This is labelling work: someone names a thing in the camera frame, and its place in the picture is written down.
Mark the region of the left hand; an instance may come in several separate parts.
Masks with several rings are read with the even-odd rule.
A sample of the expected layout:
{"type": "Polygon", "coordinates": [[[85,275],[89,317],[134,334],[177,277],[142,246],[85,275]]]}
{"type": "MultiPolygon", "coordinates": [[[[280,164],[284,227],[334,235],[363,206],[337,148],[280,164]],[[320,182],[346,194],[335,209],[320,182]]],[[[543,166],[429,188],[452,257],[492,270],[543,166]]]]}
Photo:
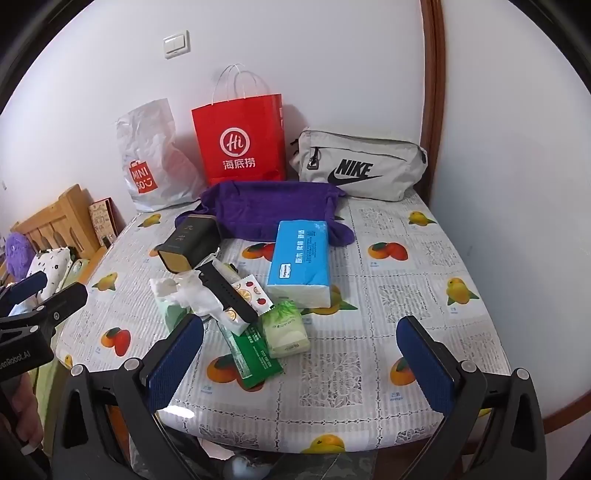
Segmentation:
{"type": "Polygon", "coordinates": [[[14,432],[24,443],[21,451],[24,455],[31,454],[41,445],[44,433],[38,413],[37,398],[28,373],[20,376],[10,402],[17,418],[14,432]]]}

